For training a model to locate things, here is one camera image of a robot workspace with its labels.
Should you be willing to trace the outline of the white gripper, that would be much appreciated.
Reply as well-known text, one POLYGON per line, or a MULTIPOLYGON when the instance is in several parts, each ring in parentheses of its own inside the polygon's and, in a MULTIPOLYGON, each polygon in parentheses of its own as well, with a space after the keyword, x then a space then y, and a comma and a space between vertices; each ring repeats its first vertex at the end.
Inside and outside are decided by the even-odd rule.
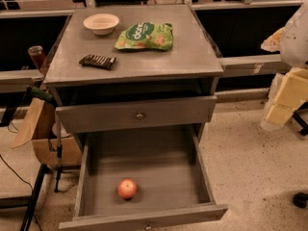
POLYGON ((274 104, 267 103, 260 125, 266 131, 282 128, 295 110, 308 101, 308 69, 294 67, 282 79, 274 104))

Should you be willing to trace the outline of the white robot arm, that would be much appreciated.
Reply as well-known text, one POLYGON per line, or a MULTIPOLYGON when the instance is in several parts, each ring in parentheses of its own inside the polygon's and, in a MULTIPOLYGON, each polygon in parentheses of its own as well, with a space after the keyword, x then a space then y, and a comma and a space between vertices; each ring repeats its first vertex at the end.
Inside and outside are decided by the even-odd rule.
POLYGON ((263 50, 280 52, 283 63, 291 70, 276 74, 264 108, 261 127, 280 129, 308 101, 308 2, 303 3, 286 25, 261 44, 263 50))

